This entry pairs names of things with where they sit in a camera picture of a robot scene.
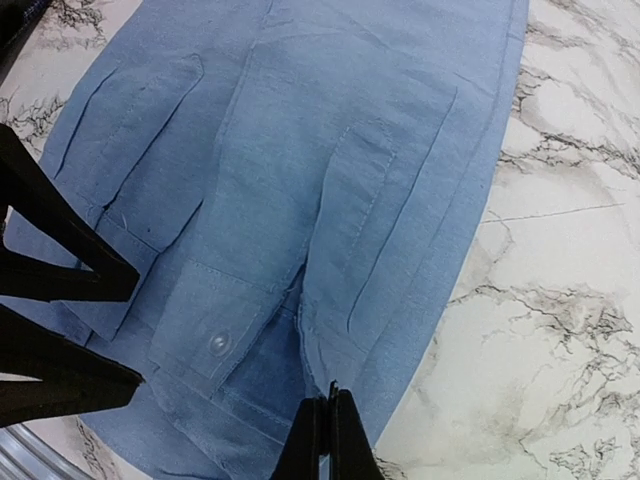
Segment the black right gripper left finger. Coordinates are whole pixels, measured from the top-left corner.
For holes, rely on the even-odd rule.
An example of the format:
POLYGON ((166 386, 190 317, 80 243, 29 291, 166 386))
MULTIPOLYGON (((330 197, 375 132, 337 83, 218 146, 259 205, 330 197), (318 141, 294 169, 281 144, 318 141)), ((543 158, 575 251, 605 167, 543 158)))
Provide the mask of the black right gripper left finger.
POLYGON ((318 480, 320 460, 330 447, 329 403, 325 397, 300 402, 271 480, 318 480))

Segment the light blue long sleeve shirt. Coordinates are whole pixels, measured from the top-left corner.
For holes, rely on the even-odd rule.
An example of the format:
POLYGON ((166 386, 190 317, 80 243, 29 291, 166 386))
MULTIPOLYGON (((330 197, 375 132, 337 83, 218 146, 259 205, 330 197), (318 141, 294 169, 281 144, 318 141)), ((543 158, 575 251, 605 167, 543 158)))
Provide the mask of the light blue long sleeve shirt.
POLYGON ((147 382, 87 423, 156 479, 265 479, 337 381, 377 438, 484 209, 524 1, 145 1, 41 164, 139 272, 21 302, 147 382))

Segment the aluminium front frame rail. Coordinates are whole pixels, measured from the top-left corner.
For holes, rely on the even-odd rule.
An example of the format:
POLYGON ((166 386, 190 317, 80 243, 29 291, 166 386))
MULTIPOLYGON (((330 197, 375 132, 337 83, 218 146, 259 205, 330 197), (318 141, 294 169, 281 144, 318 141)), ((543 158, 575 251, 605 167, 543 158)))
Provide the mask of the aluminium front frame rail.
POLYGON ((7 430, 1 430, 1 478, 12 480, 58 480, 60 476, 7 430))

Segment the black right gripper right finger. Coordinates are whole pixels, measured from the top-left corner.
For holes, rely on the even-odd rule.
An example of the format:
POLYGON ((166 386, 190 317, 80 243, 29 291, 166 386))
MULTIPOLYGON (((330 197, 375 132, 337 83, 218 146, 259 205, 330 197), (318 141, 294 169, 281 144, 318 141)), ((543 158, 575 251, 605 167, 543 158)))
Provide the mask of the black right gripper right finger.
POLYGON ((352 393, 336 381, 329 398, 329 478, 331 480, 384 480, 352 393))

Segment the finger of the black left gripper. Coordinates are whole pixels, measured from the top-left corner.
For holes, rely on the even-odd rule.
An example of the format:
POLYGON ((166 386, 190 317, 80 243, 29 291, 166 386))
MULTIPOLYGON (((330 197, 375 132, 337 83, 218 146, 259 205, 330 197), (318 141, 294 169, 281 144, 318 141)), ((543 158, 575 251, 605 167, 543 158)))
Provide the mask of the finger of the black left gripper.
POLYGON ((56 190, 16 133, 1 126, 1 212, 7 208, 55 240, 86 270, 46 263, 1 247, 1 293, 38 301, 130 299, 140 275, 56 190))
POLYGON ((1 426, 128 405, 141 374, 1 308, 1 426))

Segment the navy checked folded shirt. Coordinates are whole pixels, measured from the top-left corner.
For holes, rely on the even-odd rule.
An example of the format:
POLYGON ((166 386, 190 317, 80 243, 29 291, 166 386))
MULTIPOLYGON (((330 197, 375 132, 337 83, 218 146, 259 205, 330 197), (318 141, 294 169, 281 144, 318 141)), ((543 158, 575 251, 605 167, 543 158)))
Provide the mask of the navy checked folded shirt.
POLYGON ((37 25, 51 0, 1 0, 1 54, 37 25))

